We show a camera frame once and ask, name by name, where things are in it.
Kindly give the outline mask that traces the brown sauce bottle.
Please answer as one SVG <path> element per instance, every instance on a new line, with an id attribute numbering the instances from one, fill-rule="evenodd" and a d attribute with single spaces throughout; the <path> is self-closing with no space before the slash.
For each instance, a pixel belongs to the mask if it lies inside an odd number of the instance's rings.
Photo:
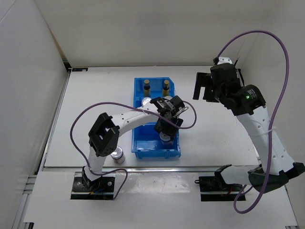
<path id="1" fill-rule="evenodd" d="M 169 96 L 170 82 L 169 80 L 164 80 L 163 82 L 163 97 Z"/>
<path id="2" fill-rule="evenodd" d="M 143 94 L 144 94 L 145 97 L 150 97 L 151 96 L 150 81 L 148 79 L 144 80 Z"/>

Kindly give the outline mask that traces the blue-label salt shaker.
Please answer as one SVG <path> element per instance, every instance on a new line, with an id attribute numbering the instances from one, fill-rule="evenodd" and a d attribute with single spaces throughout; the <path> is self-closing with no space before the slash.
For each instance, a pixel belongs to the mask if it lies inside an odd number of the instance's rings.
<path id="1" fill-rule="evenodd" d="M 165 102 L 170 102 L 171 99 L 172 99 L 171 96 L 165 96 L 165 97 L 163 97 L 163 101 L 165 101 Z"/>
<path id="2" fill-rule="evenodd" d="M 144 97 L 144 98 L 141 100 L 141 106 L 146 105 L 146 104 L 149 103 L 150 101 L 151 101 L 151 98 L 150 98 L 150 97 Z"/>

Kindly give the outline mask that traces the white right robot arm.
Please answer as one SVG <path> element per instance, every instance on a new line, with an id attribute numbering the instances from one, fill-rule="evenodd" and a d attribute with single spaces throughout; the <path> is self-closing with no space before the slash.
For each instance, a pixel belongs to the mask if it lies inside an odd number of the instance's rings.
<path id="1" fill-rule="evenodd" d="M 247 131 L 261 160 L 257 167 L 225 165 L 219 168 L 214 173 L 214 186 L 224 191 L 233 184 L 251 185 L 260 191 L 267 178 L 267 193 L 304 173 L 304 164 L 289 156 L 276 131 L 269 127 L 271 119 L 260 90 L 252 84 L 242 86 L 233 64 L 215 65 L 210 71 L 197 73 L 193 99 L 199 99 L 204 88 L 204 100 L 221 103 L 231 110 Z"/>

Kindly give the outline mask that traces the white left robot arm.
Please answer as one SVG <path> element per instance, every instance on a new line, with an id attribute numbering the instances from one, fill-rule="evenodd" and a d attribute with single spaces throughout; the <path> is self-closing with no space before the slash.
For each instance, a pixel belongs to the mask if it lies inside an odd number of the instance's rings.
<path id="1" fill-rule="evenodd" d="M 155 122 L 154 131 L 167 140 L 174 140 L 183 119 L 179 118 L 185 105 L 180 97 L 157 97 L 145 105 L 123 114 L 102 113 L 89 131 L 89 164 L 82 171 L 82 183 L 89 191 L 100 185 L 102 168 L 108 155 L 117 148 L 119 137 L 147 123 Z"/>

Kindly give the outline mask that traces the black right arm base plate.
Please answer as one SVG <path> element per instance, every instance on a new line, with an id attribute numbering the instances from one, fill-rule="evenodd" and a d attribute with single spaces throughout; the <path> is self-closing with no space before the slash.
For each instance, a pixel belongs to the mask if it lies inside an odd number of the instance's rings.
<path id="1" fill-rule="evenodd" d="M 242 188 L 239 184 L 222 187 L 212 176 L 198 177 L 194 183 L 199 185 L 201 202 L 233 202 Z"/>

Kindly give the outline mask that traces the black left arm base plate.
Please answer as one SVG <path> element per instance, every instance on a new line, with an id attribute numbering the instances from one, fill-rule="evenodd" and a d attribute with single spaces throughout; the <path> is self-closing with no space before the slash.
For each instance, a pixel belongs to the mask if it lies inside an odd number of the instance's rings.
<path id="1" fill-rule="evenodd" d="M 72 200 L 113 200 L 115 175 L 98 178 L 88 187 L 80 174 L 75 174 L 71 188 Z"/>

